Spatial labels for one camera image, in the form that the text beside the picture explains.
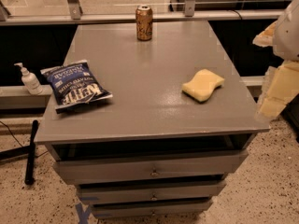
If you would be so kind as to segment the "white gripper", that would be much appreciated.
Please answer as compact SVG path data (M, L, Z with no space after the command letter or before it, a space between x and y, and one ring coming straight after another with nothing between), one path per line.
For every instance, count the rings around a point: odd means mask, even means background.
M299 61L299 0L292 0L277 22L256 35L252 43L259 47L273 46L276 56L289 60L278 68L268 68L258 99L255 117L275 119L299 94L299 62L293 62Z

